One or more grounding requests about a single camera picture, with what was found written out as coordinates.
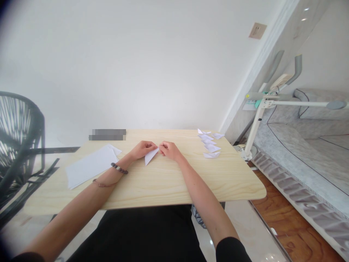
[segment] paper sheet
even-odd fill
[[[204,144],[216,144],[216,142],[213,142],[212,140],[209,140],[209,139],[201,140],[201,142],[203,142]]]
[[[221,149],[220,147],[216,147],[215,145],[211,145],[211,144],[206,144],[205,148],[210,152],[213,153],[219,149]]]
[[[216,153],[204,153],[204,157],[205,158],[217,158],[220,155],[220,152],[216,152]]]
[[[220,139],[221,137],[224,137],[224,135],[218,134],[218,133],[213,133],[212,135],[213,135],[213,137],[216,138],[216,139]]]
[[[145,155],[145,165],[149,164],[150,160],[152,160],[152,158],[156,155],[157,151],[159,151],[159,148],[154,149]]]
[[[119,161],[116,157],[116,153],[119,154],[121,152],[120,149],[108,144],[70,166],[67,166],[65,171],[68,177],[68,188],[73,189],[110,168],[111,163]]]
[[[208,135],[197,135],[198,137],[200,137],[201,139],[205,140],[205,139],[209,139],[209,140],[213,140],[212,137],[208,136]]]
[[[209,134],[209,133],[211,133],[211,132],[204,132],[204,131],[201,131],[200,129],[197,129],[197,132],[198,132],[199,134]]]

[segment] black wicker chair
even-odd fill
[[[41,169],[33,174],[35,157],[41,154]],[[45,168],[45,120],[39,108],[28,98],[0,91],[0,210],[28,184],[40,186],[48,173]],[[0,228],[23,207],[34,192],[23,193],[0,215]]]

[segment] gray sofa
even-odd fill
[[[349,102],[349,93],[297,89],[293,100]],[[276,106],[265,111],[254,145],[252,162],[349,261],[349,110]]]

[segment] light wood tabletop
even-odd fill
[[[88,141],[34,192],[26,202],[24,212],[29,215],[57,214],[93,180],[70,190],[66,166],[106,144],[122,150],[118,155],[121,159],[141,140],[152,141],[156,145],[164,140],[174,142],[220,202],[266,196],[262,182],[225,137],[213,140],[216,146],[221,147],[219,157],[204,158],[203,152],[208,151],[197,135],[197,130],[127,130],[125,141]],[[103,209],[192,202],[177,163],[161,154],[155,155],[147,166],[144,158],[135,161],[128,171],[129,174],[123,176],[116,185]]]

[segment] brown bead bracelet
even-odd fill
[[[128,174],[128,171],[127,170],[123,170],[121,167],[119,167],[117,164],[115,163],[111,163],[112,167],[114,167],[116,170],[118,170],[119,172],[127,175]]]

